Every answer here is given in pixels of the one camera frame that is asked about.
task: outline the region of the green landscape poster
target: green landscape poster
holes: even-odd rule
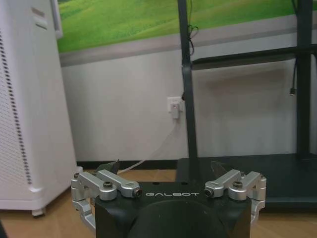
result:
[[[294,14],[291,0],[192,1],[192,25],[200,29]],[[179,32],[177,0],[58,3],[64,32],[58,41],[61,53]]]

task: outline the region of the black metal stand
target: black metal stand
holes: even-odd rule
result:
[[[294,178],[298,181],[304,182],[301,178],[314,179],[317,176],[316,156],[310,154],[310,107],[311,107],[311,54],[316,54],[317,44],[312,44],[312,21],[313,21],[313,0],[298,0],[297,6],[294,5],[295,12],[298,18],[298,45],[296,47],[283,48],[270,51],[259,51],[245,54],[235,54],[220,57],[211,57],[204,59],[197,59],[191,62],[190,46],[189,46],[189,32],[187,20],[187,1],[178,0],[179,11],[179,26],[182,46],[182,72],[185,91],[185,105],[186,105],[186,120],[187,120],[187,138],[188,138],[188,152],[189,158],[182,159],[179,162],[177,169],[178,179],[188,180],[204,180],[206,173],[210,169],[210,160],[219,160],[219,158],[200,158],[197,159],[197,143],[196,143],[196,124],[193,98],[193,83],[191,70],[200,70],[207,68],[218,68],[235,65],[247,65],[263,62],[274,62],[289,59],[297,59],[297,148],[296,155],[266,155],[253,156],[253,163],[250,160],[243,160],[246,157],[235,157],[236,160],[226,159],[223,157],[220,161],[228,161],[233,165],[240,165],[248,167],[244,163],[249,163],[255,166],[253,170],[258,169],[268,178],[268,201],[278,201],[277,206],[281,204],[294,205],[301,202],[307,206],[317,202],[317,190],[309,193],[303,193],[304,197],[298,192],[289,193],[288,189],[294,186]],[[291,170],[283,168],[283,165],[291,168]],[[275,167],[279,167],[278,172],[274,171]],[[311,180],[306,182],[307,189],[312,188]],[[270,186],[284,187],[286,189],[271,189]]]

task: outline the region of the black cable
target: black cable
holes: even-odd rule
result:
[[[295,96],[296,95],[296,88],[295,88],[295,80],[296,80],[296,71],[297,71],[297,58],[294,63],[294,69],[293,69],[293,83],[292,83],[292,88],[290,90],[290,95]]]
[[[199,28],[198,26],[192,25],[192,13],[193,13],[193,0],[190,0],[190,9],[189,9],[189,23],[188,23],[188,41],[192,47],[192,51],[190,52],[190,55],[192,56],[195,52],[195,47],[192,39],[198,34]]]

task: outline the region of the black shelf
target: black shelf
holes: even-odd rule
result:
[[[192,61],[192,70],[278,62],[294,59],[297,55],[302,53],[314,54],[316,51],[317,44],[311,44],[308,47],[287,47],[274,50],[201,58]]]

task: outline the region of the hex bolt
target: hex bolt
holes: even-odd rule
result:
[[[95,198],[94,197],[92,197],[92,198],[90,198],[90,204],[92,205],[92,206],[95,206]]]
[[[139,188],[139,189],[133,191],[133,197],[139,198],[141,196],[142,196],[142,189]]]
[[[112,182],[104,182],[104,188],[111,188]]]
[[[213,190],[208,190],[208,189],[205,189],[204,190],[204,194],[205,194],[205,196],[206,197],[208,197],[208,198],[212,198],[212,196],[213,196]]]
[[[237,187],[237,188],[242,188],[243,184],[240,182],[240,181],[235,181],[233,182],[232,184],[234,187]]]

